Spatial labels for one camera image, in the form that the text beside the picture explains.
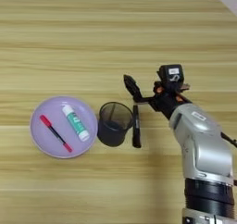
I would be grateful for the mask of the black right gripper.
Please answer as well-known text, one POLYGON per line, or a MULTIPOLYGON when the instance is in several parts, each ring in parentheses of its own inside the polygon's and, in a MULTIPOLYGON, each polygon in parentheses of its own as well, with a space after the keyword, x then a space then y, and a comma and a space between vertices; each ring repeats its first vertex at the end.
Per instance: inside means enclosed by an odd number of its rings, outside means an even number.
POLYGON ((184 91, 190 89, 190 84, 188 83, 183 83, 182 85, 173 83, 173 90, 171 90, 166 88, 161 81, 156 81, 154 83, 154 95, 143 97, 132 76, 124 75, 123 80, 135 103, 147 103, 155 112, 161 112, 167 119, 170 119, 178 106, 191 103, 188 98, 182 95, 184 91))

